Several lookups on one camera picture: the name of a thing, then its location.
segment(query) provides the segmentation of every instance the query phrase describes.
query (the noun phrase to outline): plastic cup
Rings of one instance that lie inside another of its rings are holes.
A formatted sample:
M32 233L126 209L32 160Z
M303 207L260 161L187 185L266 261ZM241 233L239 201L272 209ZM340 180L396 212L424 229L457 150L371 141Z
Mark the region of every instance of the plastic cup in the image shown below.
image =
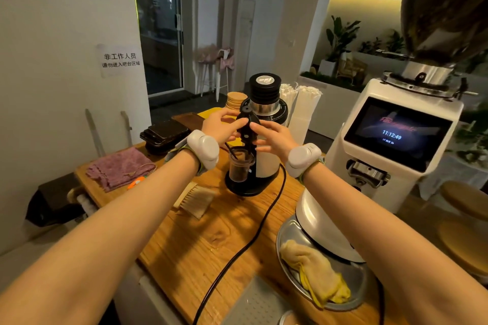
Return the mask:
M256 158L243 148L234 147L232 150L237 158L229 152L229 178L235 183L242 183L247 180L249 168L256 162Z

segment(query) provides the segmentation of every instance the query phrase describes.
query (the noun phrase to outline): round silver tray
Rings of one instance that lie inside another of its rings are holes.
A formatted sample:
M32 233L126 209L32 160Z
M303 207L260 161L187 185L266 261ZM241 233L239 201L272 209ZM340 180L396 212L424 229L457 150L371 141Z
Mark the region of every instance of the round silver tray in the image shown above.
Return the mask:
M302 231L302 227L298 223L296 216L293 215L283 223L278 231L278 235L276 236L276 253L278 254L278 260L280 261L284 273L304 297L313 302L310 293L302 287L302 284L300 284L300 274L294 269L290 268L280 257L281 244L288 240L294 240L298 244L303 244L304 246L319 250L320 253L330 261L334 271L342 274L347 286L351 290L351 298L349 301L346 303L327 302L325 306L327 310L350 311L359 307L363 303L368 285L368 267L366 264L359 265L355 264L354 262L344 263L344 261L339 261L336 258L325 254L324 249L316 245Z

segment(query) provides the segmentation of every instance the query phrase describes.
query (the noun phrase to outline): person's left hand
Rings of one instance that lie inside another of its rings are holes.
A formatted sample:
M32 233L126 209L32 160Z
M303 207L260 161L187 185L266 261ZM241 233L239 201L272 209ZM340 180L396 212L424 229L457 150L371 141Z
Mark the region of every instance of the person's left hand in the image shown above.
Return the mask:
M240 138L241 134L237 132L238 129L245 126L249 119L241 118L235 120L228 116L239 116L239 112L228 108L222 108L220 111L212 113L202 126L202 131L205 135L213 137L219 145L225 142L232 142L236 138Z

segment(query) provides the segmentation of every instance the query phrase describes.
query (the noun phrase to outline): folded towel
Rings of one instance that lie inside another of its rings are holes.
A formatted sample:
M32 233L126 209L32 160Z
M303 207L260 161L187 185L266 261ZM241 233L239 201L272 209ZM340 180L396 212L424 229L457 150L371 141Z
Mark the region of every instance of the folded towel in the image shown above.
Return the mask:
M147 176L155 169L156 165L148 157L129 148L96 160L88 167L86 175L109 192L130 184L139 176Z
M288 240L281 245L280 255L300 273L300 282L317 307L324 308L329 300L344 303L351 297L342 275L332 269L329 260L318 250Z

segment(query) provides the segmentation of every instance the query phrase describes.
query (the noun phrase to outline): person's right hand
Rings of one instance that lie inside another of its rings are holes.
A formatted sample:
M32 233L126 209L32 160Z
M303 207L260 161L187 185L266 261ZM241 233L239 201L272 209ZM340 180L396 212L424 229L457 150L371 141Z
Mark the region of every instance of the person's right hand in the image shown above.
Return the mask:
M258 139L254 142L254 145L263 145L257 147L256 151L275 154L283 163L288 161L290 150L299 146L293 140L288 127L277 124L276 122L264 120L261 120L261 125L254 122L251 122L249 125L255 133L266 138Z

